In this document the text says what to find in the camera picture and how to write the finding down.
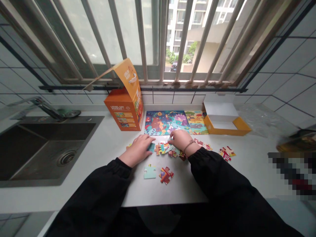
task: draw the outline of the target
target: light blue puzzle piece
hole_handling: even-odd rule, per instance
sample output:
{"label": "light blue puzzle piece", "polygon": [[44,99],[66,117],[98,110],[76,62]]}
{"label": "light blue puzzle piece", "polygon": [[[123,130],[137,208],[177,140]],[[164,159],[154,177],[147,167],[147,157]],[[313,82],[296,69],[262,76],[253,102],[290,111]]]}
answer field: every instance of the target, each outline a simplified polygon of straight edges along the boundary
{"label": "light blue puzzle piece", "polygon": [[144,171],[146,173],[144,174],[144,179],[149,179],[149,178],[156,178],[156,167],[152,167],[151,164],[148,165],[148,167],[145,167]]}

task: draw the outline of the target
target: child's hand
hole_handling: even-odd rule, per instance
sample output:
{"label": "child's hand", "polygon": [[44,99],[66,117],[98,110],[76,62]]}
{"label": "child's hand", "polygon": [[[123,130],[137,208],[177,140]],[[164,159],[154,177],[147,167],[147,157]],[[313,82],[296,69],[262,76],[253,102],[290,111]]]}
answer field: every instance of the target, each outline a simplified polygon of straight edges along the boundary
{"label": "child's hand", "polygon": [[154,140],[156,140],[156,138],[152,138],[148,134],[140,135],[133,141],[133,144],[119,157],[119,159],[129,167],[133,168],[152,154],[151,151],[147,151],[147,148]]}

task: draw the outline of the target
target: blurred object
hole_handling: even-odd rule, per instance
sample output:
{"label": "blurred object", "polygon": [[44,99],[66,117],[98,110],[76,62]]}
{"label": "blurred object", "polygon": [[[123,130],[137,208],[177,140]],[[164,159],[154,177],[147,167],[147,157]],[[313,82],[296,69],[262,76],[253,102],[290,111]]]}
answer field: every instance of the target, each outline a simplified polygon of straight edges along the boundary
{"label": "blurred object", "polygon": [[316,151],[316,132],[309,133],[296,138],[290,142],[278,145],[279,152],[315,152]]}

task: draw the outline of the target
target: kitchen faucet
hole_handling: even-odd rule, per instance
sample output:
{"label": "kitchen faucet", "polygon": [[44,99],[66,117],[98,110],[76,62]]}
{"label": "kitchen faucet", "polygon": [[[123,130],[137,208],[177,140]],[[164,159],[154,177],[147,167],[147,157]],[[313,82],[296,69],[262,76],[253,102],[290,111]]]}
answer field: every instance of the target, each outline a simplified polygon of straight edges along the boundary
{"label": "kitchen faucet", "polygon": [[56,109],[54,109],[52,106],[50,106],[49,104],[47,104],[41,97],[37,96],[37,97],[32,97],[32,98],[28,98],[25,100],[21,100],[12,104],[9,104],[7,106],[15,106],[15,105],[19,105],[25,102],[32,102],[33,105],[31,105],[30,107],[26,108],[25,110],[22,110],[21,112],[19,112],[17,115],[13,116],[10,119],[17,119],[17,120],[22,120],[26,117],[26,115],[32,110],[35,109],[37,107],[39,107],[42,111],[44,111],[45,113],[47,113],[50,117],[52,117],[53,119],[55,119],[57,122],[63,122],[66,120],[66,118],[61,115]]}

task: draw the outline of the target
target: stainless steel sink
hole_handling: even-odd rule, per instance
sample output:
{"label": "stainless steel sink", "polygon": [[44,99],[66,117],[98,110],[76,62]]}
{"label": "stainless steel sink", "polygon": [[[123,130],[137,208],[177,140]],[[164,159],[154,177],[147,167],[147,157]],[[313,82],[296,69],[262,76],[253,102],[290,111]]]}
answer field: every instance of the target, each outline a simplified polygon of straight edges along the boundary
{"label": "stainless steel sink", "polygon": [[104,116],[27,117],[0,134],[0,187],[61,185]]}

